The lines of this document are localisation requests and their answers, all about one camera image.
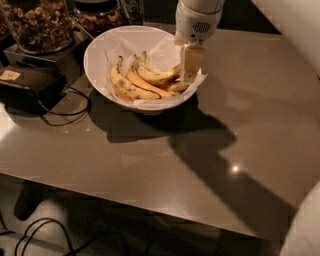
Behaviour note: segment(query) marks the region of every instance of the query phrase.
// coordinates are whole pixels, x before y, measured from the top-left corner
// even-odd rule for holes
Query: jar lid
[[[107,9],[111,9],[117,6],[117,0],[75,0],[76,8],[88,11],[98,12]]]

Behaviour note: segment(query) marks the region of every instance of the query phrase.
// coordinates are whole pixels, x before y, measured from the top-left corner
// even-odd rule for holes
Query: banana
[[[160,88],[157,88],[151,84],[149,84],[148,82],[146,82],[145,80],[143,80],[134,70],[134,64],[131,63],[126,76],[125,76],[128,80],[130,80],[132,83],[134,83],[135,85],[138,85],[139,87],[145,89],[145,90],[149,90],[149,91],[153,91],[158,93],[161,98],[168,98],[172,96],[172,93],[162,90]]]
[[[150,90],[141,88],[125,78],[122,74],[123,57],[119,56],[118,64],[113,66],[110,71],[110,81],[113,86],[118,89],[118,94],[129,98],[131,101],[135,99],[160,99],[161,96]]]
[[[151,70],[146,64],[146,51],[142,52],[142,57],[139,57],[136,54],[134,55],[134,57],[139,63],[139,67],[137,69],[138,75],[149,84],[164,85],[180,77],[181,63],[167,71],[155,72]]]
[[[188,88],[188,85],[183,84],[180,81],[173,81],[168,84],[158,85],[158,87],[165,91],[182,93]]]

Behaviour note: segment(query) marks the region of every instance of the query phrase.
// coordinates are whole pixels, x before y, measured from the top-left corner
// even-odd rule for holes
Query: dark background
[[[178,0],[143,0],[146,22],[175,24]],[[250,0],[226,0],[221,29],[279,33]]]

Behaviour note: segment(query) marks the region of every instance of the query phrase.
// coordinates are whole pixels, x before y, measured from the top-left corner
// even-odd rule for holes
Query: robotic arm
[[[175,44],[181,45],[181,80],[192,83],[205,56],[203,43],[221,19],[225,0],[179,0],[176,11]]]

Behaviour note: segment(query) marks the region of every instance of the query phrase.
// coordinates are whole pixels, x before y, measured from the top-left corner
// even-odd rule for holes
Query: wire
[[[13,234],[13,233],[15,233],[15,232],[6,230],[6,231],[1,232],[0,236],[5,236],[5,235]]]
[[[48,125],[50,126],[63,126],[63,125],[67,125],[67,124],[70,124],[70,123],[74,123],[75,121],[79,120],[81,117],[83,117],[86,113],[90,113],[91,111],[91,107],[92,107],[92,103],[91,103],[91,100],[90,98],[85,95],[83,92],[73,88],[72,86],[69,86],[69,85],[65,85],[65,87],[73,90],[71,91],[72,93],[74,94],[78,94],[82,97],[84,97],[86,100],[87,100],[87,106],[78,111],[78,112],[75,112],[75,113],[56,113],[56,112],[53,112],[53,111],[50,111],[43,103],[42,101],[40,100],[40,98],[38,99],[38,102],[40,104],[40,106],[45,110],[47,111],[48,113],[50,114],[53,114],[53,115],[57,115],[57,116],[76,116],[76,115],[79,115],[77,118],[71,120],[71,121],[68,121],[68,122],[65,122],[65,123],[60,123],[60,124],[53,124],[51,123],[44,115],[40,116],[40,118]]]
[[[88,112],[89,113],[90,110],[91,110],[91,100],[90,100],[90,98],[87,95],[85,95],[83,92],[73,88],[72,86],[65,85],[65,87],[73,90],[73,93],[78,94],[78,95],[86,98],[86,100],[88,101],[87,106],[84,109],[82,109],[82,110],[80,110],[78,112],[75,112],[75,113],[56,113],[56,112],[48,110],[45,106],[43,106],[43,107],[45,107],[45,110],[47,110],[50,114],[58,115],[58,116],[75,116],[75,115],[79,115],[79,114],[84,113],[84,112]]]
[[[6,223],[3,220],[3,216],[2,216],[2,212],[0,211],[0,223],[2,225],[2,227],[6,230],[8,230]]]
[[[34,226],[35,224],[37,224],[38,222],[40,221],[45,221],[44,223],[40,224],[30,235],[30,237],[28,238],[28,240],[26,241],[26,243],[24,244],[23,246],[23,249],[22,249],[22,253],[21,255],[23,256],[29,243],[31,242],[31,240],[33,239],[33,237],[35,236],[35,234],[38,232],[38,230],[43,227],[44,225],[48,224],[48,223],[51,223],[51,222],[54,222],[56,224],[58,224],[61,229],[63,230],[63,233],[66,237],[66,240],[67,240],[67,243],[68,243],[68,247],[69,247],[69,252],[65,253],[63,256],[77,256],[77,253],[79,253],[80,251],[82,251],[83,249],[85,249],[86,247],[88,247],[90,244],[92,244],[93,242],[97,241],[98,239],[100,239],[101,237],[105,236],[107,234],[106,231],[103,231],[99,234],[97,234],[96,236],[94,236],[93,238],[89,239],[87,242],[85,242],[83,245],[81,245],[80,247],[78,247],[77,249],[74,249],[73,246],[72,246],[72,242],[71,242],[71,239],[69,237],[69,234],[68,234],[68,231],[67,229],[64,227],[64,225],[55,220],[55,219],[52,219],[52,218],[41,218],[41,219],[38,219],[36,221],[34,221],[33,223],[31,223],[27,229],[25,230],[23,236],[21,237],[21,239],[18,241],[18,243],[16,244],[15,246],[15,249],[14,249],[14,256],[18,256],[18,249],[19,249],[19,246],[20,244],[22,243],[22,241],[27,238],[27,234],[28,234],[28,231],[32,228],[32,226]]]
[[[93,238],[91,238],[90,240],[88,240],[87,242],[85,242],[83,245],[81,245],[79,248],[77,248],[76,250],[72,250],[66,254],[64,254],[63,256],[71,256],[74,255],[75,253],[79,253],[80,251],[82,251],[83,249],[85,249],[86,247],[88,247],[90,244],[92,244],[93,242],[97,241],[99,238],[105,236],[107,233],[105,231],[101,232],[100,234],[94,236]]]
[[[19,246],[20,246],[20,244],[22,243],[22,241],[23,241],[25,238],[28,237],[27,234],[28,234],[28,231],[30,230],[30,228],[31,228],[32,226],[34,226],[35,224],[37,224],[38,222],[40,222],[40,221],[46,221],[46,222],[42,223],[40,226],[38,226],[38,227],[32,232],[31,236],[29,237],[28,241],[26,242],[26,244],[25,244],[24,247],[23,247],[22,255],[24,255],[24,252],[25,252],[25,250],[27,249],[28,244],[31,242],[31,240],[33,239],[33,237],[34,237],[34,235],[36,234],[36,232],[37,232],[42,226],[44,226],[44,225],[46,225],[46,224],[48,224],[48,223],[51,223],[51,222],[54,222],[54,223],[58,224],[58,225],[61,227],[61,229],[62,229],[62,231],[63,231],[63,233],[64,233],[64,235],[65,235],[65,237],[66,237],[69,250],[70,250],[70,251],[74,251],[73,246],[72,246],[71,239],[70,239],[69,234],[68,234],[68,231],[67,231],[67,229],[64,227],[64,225],[63,225],[61,222],[59,222],[59,221],[57,221],[57,220],[55,220],[55,219],[53,219],[53,218],[41,218],[41,219],[38,219],[38,220],[34,221],[33,223],[31,223],[31,224],[27,227],[27,229],[26,229],[25,232],[24,232],[24,235],[21,237],[21,239],[18,241],[18,243],[17,243],[16,246],[15,246],[15,249],[14,249],[14,255],[15,255],[15,256],[18,256]]]

